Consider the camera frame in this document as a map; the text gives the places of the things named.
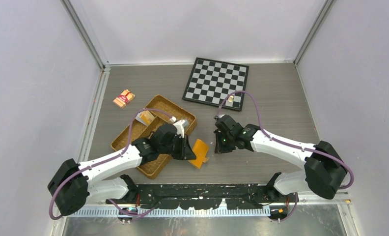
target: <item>checkered pattern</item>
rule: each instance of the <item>checkered pattern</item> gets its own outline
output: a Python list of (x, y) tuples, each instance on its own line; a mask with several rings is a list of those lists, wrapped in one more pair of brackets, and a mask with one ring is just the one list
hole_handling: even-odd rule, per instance
[[(245, 90), (248, 66), (222, 61), (196, 59), (189, 78), (184, 100), (218, 106), (236, 90)], [(226, 102), (224, 107), (240, 111), (243, 94), (235, 94), (233, 102)]]

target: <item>wicker basket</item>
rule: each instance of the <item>wicker basket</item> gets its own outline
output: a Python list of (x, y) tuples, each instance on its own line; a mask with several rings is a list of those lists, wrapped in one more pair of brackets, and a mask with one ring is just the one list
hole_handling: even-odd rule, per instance
[[(179, 119), (187, 119), (189, 121), (189, 127), (186, 130), (186, 133), (189, 135), (195, 129), (197, 125), (196, 117), (184, 110), (183, 108), (177, 106), (170, 100), (166, 99), (161, 95), (156, 95), (146, 106), (146, 108), (155, 108), (162, 111), (165, 111)], [(132, 131), (131, 131), (131, 141), (140, 138), (146, 137), (150, 134), (151, 131), (156, 130), (160, 125), (168, 122), (168, 117), (159, 112), (152, 112), (156, 117), (151, 124), (145, 126), (144, 124), (138, 122), (137, 120), (133, 121)], [(111, 147), (117, 151), (125, 147), (127, 144), (129, 125), (119, 134), (119, 136), (111, 143)], [(138, 166), (137, 169), (147, 176), (149, 179), (155, 179), (158, 174), (163, 170), (166, 164), (171, 160), (170, 155), (162, 154), (157, 160), (148, 162), (144, 165)]]

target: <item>wood grain surface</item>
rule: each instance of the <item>wood grain surface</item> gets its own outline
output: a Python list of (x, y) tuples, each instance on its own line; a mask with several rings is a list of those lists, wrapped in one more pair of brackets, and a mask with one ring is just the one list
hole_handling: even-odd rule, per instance
[[(293, 64), (250, 64), (247, 91), (253, 94), (268, 131), (300, 142), (319, 141), (308, 110), (305, 94)], [(94, 134), (89, 160), (113, 152), (111, 142), (130, 123), (132, 115), (156, 95), (161, 94), (197, 117), (190, 136), (209, 144), (209, 161), (200, 170), (188, 161), (171, 160), (155, 180), (136, 169), (126, 170), (135, 183), (266, 183), (276, 172), (299, 170), (293, 164), (264, 153), (236, 150), (214, 154), (217, 108), (182, 100), (191, 65), (150, 65), (112, 67)], [(112, 101), (123, 90), (136, 96), (124, 109)], [(252, 101), (246, 97), (241, 112), (225, 110), (241, 125), (257, 124)]]

